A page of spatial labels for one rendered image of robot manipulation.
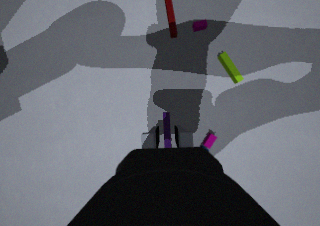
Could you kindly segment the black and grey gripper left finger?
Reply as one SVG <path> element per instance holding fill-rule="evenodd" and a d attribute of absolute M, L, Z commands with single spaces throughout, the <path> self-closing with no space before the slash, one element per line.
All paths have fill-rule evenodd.
<path fill-rule="evenodd" d="M 154 126 L 148 133 L 142 133 L 142 149 L 158 148 L 159 138 L 159 126 Z"/>

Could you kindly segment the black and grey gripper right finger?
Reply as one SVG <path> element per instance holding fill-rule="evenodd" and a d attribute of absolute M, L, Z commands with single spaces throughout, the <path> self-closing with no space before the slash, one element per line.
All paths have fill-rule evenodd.
<path fill-rule="evenodd" d="M 178 147 L 193 147 L 193 132 L 185 131 L 180 125 L 175 125 L 175 142 Z"/>

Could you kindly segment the lime green rod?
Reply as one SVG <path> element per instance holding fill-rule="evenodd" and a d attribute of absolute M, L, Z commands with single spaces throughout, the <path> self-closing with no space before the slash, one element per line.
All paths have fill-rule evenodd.
<path fill-rule="evenodd" d="M 232 60 L 230 59 L 230 57 L 228 56 L 228 54 L 226 53 L 226 51 L 220 54 L 217 58 L 227 71 L 228 75 L 230 76 L 234 84 L 244 79 L 238 71 L 238 69 L 236 68 L 236 66 L 234 65 L 234 63 L 232 62 Z"/>

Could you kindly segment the purple rod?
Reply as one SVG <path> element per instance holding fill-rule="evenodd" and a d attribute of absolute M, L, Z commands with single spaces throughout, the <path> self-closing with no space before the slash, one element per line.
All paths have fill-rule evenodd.
<path fill-rule="evenodd" d="M 163 113 L 164 148 L 171 148 L 170 112 Z"/>

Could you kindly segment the red rod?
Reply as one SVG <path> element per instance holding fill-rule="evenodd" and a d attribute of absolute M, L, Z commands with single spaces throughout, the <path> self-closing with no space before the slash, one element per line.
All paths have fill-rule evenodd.
<path fill-rule="evenodd" d="M 176 38 L 177 37 L 177 28 L 176 28 L 172 0 L 165 0 L 165 6 L 166 6 L 170 36 L 171 36 L 171 38 Z"/>

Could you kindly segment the small magenta block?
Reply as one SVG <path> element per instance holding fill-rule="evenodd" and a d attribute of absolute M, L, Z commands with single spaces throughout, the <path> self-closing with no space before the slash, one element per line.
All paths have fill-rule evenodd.
<path fill-rule="evenodd" d="M 216 138 L 217 137 L 214 136 L 213 134 L 208 133 L 207 137 L 205 138 L 202 144 L 210 149 L 213 143 L 215 142 Z"/>
<path fill-rule="evenodd" d="M 201 20 L 201 21 L 196 21 L 193 22 L 193 31 L 200 31 L 200 30 L 205 30 L 207 28 L 208 24 L 206 19 L 205 20 Z"/>

